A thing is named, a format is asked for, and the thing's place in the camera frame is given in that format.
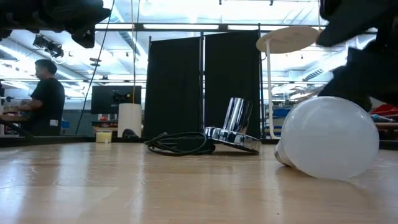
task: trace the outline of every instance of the dark hair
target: dark hair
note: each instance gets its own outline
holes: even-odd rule
[[[35,62],[35,65],[38,65],[40,67],[46,68],[51,74],[56,74],[57,72],[57,66],[51,61],[47,59],[40,59]]]

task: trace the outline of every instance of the white light bulb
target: white light bulb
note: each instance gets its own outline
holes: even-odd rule
[[[378,149],[379,133],[365,110],[348,100],[323,96],[290,111],[275,151],[282,150],[288,165],[308,175],[347,180],[368,169]]]

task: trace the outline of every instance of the black curtain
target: black curtain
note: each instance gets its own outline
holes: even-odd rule
[[[205,39],[205,126],[223,127],[229,99],[253,103],[246,134],[260,138],[258,30],[207,35]]]
[[[145,138],[200,130],[200,38],[153,41],[144,108]]]

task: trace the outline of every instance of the computer monitor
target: computer monitor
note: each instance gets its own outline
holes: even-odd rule
[[[120,103],[141,104],[141,86],[93,86],[92,114],[117,114]]]

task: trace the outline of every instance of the black t-shirt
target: black t-shirt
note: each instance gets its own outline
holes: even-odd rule
[[[57,136],[60,134],[62,111],[65,104],[65,90],[55,78],[41,80],[31,94],[43,105],[32,110],[26,123],[26,131],[34,136]]]

